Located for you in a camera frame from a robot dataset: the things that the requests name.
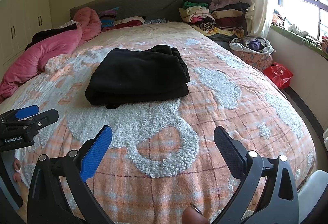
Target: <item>bed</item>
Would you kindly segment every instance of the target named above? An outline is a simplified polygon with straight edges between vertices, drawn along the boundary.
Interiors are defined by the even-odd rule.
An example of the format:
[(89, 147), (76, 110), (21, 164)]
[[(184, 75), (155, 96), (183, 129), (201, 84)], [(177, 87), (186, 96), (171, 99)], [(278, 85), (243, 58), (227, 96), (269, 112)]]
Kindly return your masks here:
[[(189, 95), (117, 109), (88, 103), (84, 92), (90, 77), (111, 49), (143, 51), (158, 44), (180, 51), (191, 77)], [(52, 158), (79, 149), (105, 124), (113, 129), (113, 143), (87, 184), (115, 222), (179, 223), (190, 202), (214, 220), (239, 184), (215, 146), (217, 126), (261, 156), (286, 155), (297, 186), (314, 165), (311, 136), (284, 95), (261, 72), (185, 23), (102, 32), (73, 54), (50, 59), (44, 73), (0, 105), (0, 113), (33, 104), (42, 111), (55, 108), (60, 118), (40, 131), (35, 145), (15, 153), (22, 162), (24, 219), (26, 186), (39, 155)], [(80, 216), (64, 179), (62, 185)], [(246, 213), (255, 209), (263, 187), (261, 181)]]

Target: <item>gray headboard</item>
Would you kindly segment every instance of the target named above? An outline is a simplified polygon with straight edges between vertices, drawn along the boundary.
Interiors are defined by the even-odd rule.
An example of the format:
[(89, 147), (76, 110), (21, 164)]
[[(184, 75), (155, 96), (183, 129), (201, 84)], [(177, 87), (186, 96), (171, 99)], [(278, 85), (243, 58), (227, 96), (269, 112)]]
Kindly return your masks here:
[(75, 13), (83, 7), (90, 7), (97, 13), (119, 7), (116, 20), (128, 17), (146, 17), (146, 20), (165, 18), (169, 21), (181, 21), (179, 8), (183, 0), (96, 0), (84, 5), (71, 8), (71, 20)]

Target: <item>silver screw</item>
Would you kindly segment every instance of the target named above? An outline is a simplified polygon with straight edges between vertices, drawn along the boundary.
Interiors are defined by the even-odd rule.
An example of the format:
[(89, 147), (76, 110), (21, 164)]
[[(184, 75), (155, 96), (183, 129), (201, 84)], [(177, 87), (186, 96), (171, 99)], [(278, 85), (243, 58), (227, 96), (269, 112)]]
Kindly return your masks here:
[(257, 157), (258, 156), (258, 153), (257, 152), (255, 152), (255, 151), (250, 151), (249, 152), (249, 155), (251, 156), (251, 157)]
[(39, 157), (39, 160), (40, 160), (40, 161), (44, 161), (44, 160), (46, 159), (46, 157), (47, 157), (46, 155), (41, 155), (41, 156)]
[(75, 157), (75, 156), (77, 156), (77, 151), (76, 151), (76, 150), (72, 150), (72, 151), (70, 151), (70, 152), (68, 153), (68, 155), (69, 155), (70, 157)]
[(281, 155), (279, 158), (283, 162), (286, 162), (287, 161), (287, 157), (285, 155)]

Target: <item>purple cloth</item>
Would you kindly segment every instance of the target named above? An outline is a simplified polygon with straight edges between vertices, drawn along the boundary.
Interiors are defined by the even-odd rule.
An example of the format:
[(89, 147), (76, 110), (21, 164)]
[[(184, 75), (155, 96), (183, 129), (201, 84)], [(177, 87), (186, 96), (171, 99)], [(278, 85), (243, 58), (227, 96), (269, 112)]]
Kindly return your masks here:
[(254, 39), (254, 40), (250, 41), (250, 43), (248, 44), (248, 48), (250, 48), (251, 50), (254, 50), (254, 51), (259, 51), (261, 46), (262, 46), (262, 44), (258, 39)]
[(209, 6), (211, 11), (224, 8), (227, 5), (238, 4), (239, 0), (213, 0)]

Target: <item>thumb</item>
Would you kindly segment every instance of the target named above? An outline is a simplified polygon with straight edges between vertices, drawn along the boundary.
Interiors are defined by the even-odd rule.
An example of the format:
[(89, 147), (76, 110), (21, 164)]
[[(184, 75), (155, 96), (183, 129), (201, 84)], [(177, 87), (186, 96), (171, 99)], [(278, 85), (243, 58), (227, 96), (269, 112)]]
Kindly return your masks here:
[(187, 207), (182, 214), (182, 224), (210, 224), (208, 220), (192, 207)]

